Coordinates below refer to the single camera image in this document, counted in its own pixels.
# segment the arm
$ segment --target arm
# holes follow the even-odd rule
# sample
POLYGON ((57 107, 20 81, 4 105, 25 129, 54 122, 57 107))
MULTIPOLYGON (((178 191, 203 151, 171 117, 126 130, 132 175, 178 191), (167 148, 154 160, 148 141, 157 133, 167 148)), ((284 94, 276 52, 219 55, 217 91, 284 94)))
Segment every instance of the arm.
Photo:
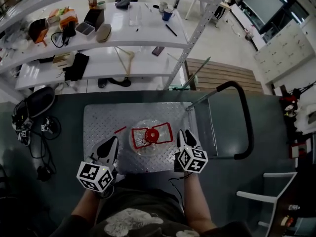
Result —
POLYGON ((63 220, 50 237, 89 236, 89 230, 94 225, 98 205, 99 198, 93 191, 85 190, 71 216, 63 220))
POLYGON ((211 220, 197 174, 192 173, 187 179, 184 179, 184 205, 188 225, 199 234, 216 228, 211 220))
POLYGON ((84 218, 91 226, 94 225, 100 199, 91 190, 85 190, 82 198, 71 215, 84 218))

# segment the wooden floor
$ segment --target wooden floor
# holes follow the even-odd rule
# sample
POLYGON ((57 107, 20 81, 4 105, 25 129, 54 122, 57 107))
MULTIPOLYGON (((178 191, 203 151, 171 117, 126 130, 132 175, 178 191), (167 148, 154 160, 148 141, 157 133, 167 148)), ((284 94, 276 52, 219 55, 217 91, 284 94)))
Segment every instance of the wooden floor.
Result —
MULTIPOLYGON (((190 77, 203 64, 203 60, 187 59, 187 75, 190 77)), ((246 94, 263 94, 260 82, 256 81, 251 70, 208 62, 197 74, 198 83, 190 85, 191 89, 213 91, 227 81, 236 81, 246 94)))

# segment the phone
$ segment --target phone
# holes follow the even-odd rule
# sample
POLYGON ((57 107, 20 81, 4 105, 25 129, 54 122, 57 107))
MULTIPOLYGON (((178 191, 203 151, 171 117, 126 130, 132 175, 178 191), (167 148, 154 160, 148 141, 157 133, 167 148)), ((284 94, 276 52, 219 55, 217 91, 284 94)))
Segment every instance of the phone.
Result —
POLYGON ((155 56, 159 56, 163 50, 164 50, 164 46, 157 46, 157 47, 152 51, 152 54, 155 55, 155 56))

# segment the shelf post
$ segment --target shelf post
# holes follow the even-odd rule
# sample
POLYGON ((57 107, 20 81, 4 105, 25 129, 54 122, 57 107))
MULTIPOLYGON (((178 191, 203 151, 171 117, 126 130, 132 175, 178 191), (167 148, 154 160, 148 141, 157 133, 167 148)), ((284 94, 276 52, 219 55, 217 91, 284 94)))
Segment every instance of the shelf post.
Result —
POLYGON ((0 94, 13 104, 18 104, 25 98, 23 94, 12 88, 11 85, 2 78, 0 78, 0 94))
POLYGON ((172 76, 169 77, 166 85, 164 85, 164 88, 163 88, 164 90, 168 90, 168 87, 171 85, 173 79, 175 78, 175 76, 179 72, 184 61, 187 59, 192 48, 195 46, 196 42, 198 41, 198 38, 203 33, 205 26, 208 24, 210 19, 213 17, 214 12, 218 8, 221 1, 222 0, 213 0, 211 3, 208 3, 206 5, 204 15, 202 16, 201 20, 199 21, 197 28, 194 30, 194 32, 189 40, 188 46, 183 49, 183 52, 182 52, 182 54, 181 54, 181 56, 176 64, 174 70, 172 71, 172 76))

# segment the pen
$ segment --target pen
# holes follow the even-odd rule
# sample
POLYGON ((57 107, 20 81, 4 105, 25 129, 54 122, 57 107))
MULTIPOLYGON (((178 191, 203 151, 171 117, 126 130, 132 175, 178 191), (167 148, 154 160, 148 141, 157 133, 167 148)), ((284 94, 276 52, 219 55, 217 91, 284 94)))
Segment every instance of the pen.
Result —
POLYGON ((176 36, 178 37, 178 35, 176 35, 176 33, 166 24, 166 27, 176 36))

